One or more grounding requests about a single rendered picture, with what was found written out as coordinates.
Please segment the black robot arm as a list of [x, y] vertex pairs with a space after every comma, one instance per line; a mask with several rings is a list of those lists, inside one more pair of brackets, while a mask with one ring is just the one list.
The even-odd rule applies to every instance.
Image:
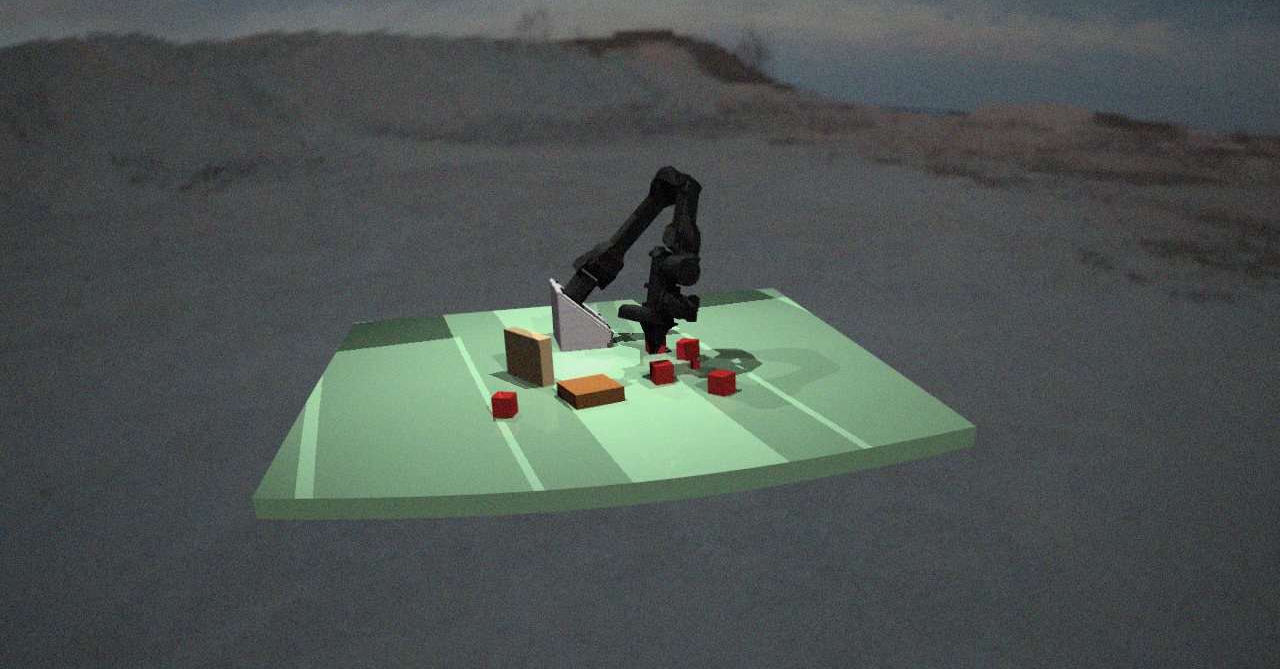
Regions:
[[[598, 242], [588, 253], [577, 256], [573, 262], [575, 272], [567, 287], [561, 287], [564, 295], [573, 303], [582, 306], [595, 287], [605, 289], [614, 280], [621, 269], [625, 267], [623, 258], [626, 251], [649, 224], [654, 221], [663, 209], [675, 205], [673, 223], [666, 226], [664, 246], [655, 246], [650, 251], [652, 271], [650, 280], [672, 281], [678, 285], [692, 287], [700, 278], [700, 232], [696, 226], [698, 200], [701, 192], [701, 183], [694, 180], [690, 174], [675, 171], [675, 168], [660, 168], [652, 180], [650, 192], [646, 200], [639, 205], [625, 224], [614, 233], [612, 239]], [[596, 280], [589, 276], [593, 274]], [[675, 319], [691, 319], [692, 312], [698, 312], [700, 297], [680, 294], [681, 287], [664, 287], [657, 299], [658, 310], [667, 310]], [[584, 308], [584, 306], [582, 306]]]

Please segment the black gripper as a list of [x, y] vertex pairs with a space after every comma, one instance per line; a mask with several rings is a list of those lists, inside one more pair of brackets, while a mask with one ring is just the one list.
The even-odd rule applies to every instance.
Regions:
[[669, 287], [669, 290], [675, 290], [676, 283], [660, 280], [649, 280], [649, 283], [644, 283], [644, 289], [648, 289], [646, 303], [643, 303], [643, 306], [621, 304], [618, 312], [620, 319], [627, 319], [627, 321], [636, 321], [641, 324], [643, 333], [646, 336], [646, 344], [649, 345], [652, 354], [658, 353], [667, 333], [671, 327], [677, 326], [677, 324], [675, 324], [673, 315], [667, 312], [664, 306], [663, 310], [657, 308], [657, 299], [664, 287]]

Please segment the brown wooden board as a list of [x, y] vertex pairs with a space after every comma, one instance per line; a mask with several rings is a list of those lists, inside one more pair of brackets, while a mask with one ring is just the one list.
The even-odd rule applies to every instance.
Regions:
[[504, 342], [507, 374], [540, 388], [556, 385], [550, 336], [508, 327]]

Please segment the orange square block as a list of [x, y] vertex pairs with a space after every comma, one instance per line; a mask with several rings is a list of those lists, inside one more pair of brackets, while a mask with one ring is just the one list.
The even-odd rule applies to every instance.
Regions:
[[579, 379], [563, 379], [556, 382], [557, 395], [575, 409], [593, 408], [625, 400], [625, 386], [599, 374]]

